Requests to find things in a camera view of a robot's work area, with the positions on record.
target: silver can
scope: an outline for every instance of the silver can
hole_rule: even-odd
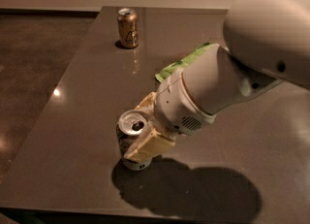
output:
[[[133,9],[124,8],[117,17],[120,43],[124,48],[135,48],[138,45],[137,14]]]
[[[139,135],[141,135],[143,129],[147,128],[147,122],[147,116],[143,112],[128,111],[120,116],[118,124],[116,125],[116,136],[122,155],[122,161],[128,169],[133,171],[141,171],[147,168],[152,161],[150,159],[138,163],[124,157],[128,148],[139,137]]]

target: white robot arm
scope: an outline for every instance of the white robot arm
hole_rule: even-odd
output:
[[[237,0],[227,13],[224,39],[226,48],[212,45],[148,98],[148,119],[167,140],[195,134],[225,107],[258,97],[282,80],[310,89],[310,0]],[[145,145],[145,136],[135,141],[127,157],[134,161],[167,148],[156,139]]]

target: can lid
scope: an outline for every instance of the can lid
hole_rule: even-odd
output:
[[[124,8],[118,11],[118,14],[120,16],[132,16],[135,14],[135,11],[133,9]]]
[[[147,125],[147,121],[148,118],[144,112],[128,111],[120,116],[118,126],[126,135],[137,136],[142,132],[143,127]]]

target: dark table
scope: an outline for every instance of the dark table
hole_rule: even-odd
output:
[[[115,125],[156,91],[154,74],[204,42],[225,11],[135,8],[140,43],[117,43],[102,8],[0,185],[20,223],[308,223],[309,92],[282,83],[220,112],[145,171],[120,162]]]

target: floor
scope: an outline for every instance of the floor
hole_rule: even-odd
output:
[[[0,184],[93,20],[0,15]]]

